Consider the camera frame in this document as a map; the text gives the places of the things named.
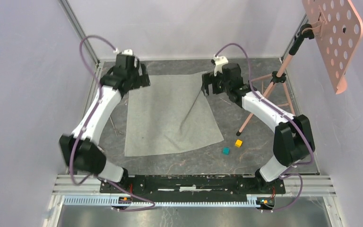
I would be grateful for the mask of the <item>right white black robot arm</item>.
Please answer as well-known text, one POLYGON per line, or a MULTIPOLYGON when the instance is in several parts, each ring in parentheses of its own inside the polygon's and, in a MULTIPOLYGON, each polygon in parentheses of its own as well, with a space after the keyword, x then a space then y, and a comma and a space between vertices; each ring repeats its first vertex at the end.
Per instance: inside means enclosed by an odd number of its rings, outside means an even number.
POLYGON ((311 124, 305 115, 295 116, 266 99, 251 83, 244 83, 237 63, 226 63, 217 71, 202 75, 202 91, 225 93, 229 100, 265 123, 274 134, 273 156, 255 173, 254 187, 266 193, 273 181, 307 156, 313 157, 315 145, 311 124))

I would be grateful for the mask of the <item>grey cloth napkin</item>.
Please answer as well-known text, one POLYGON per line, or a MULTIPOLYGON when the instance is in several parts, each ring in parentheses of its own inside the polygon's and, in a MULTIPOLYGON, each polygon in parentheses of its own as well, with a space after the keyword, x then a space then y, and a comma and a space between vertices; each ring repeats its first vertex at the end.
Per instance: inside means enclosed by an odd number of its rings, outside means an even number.
POLYGON ((153 75, 150 86, 129 92, 125 156, 179 154, 224 140, 202 74, 153 75))

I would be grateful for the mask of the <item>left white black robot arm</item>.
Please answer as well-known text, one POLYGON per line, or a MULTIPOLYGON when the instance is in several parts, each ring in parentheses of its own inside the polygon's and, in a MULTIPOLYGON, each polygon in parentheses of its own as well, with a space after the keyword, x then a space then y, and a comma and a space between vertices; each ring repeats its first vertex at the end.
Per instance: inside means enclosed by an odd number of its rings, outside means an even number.
POLYGON ((125 168, 110 162, 98 143, 114 108, 131 90, 150 86, 146 65, 131 49, 117 54, 115 65, 99 80, 97 94, 80 124, 71 134, 63 134, 59 145, 69 172, 84 171, 111 181, 117 192, 130 186, 125 168))

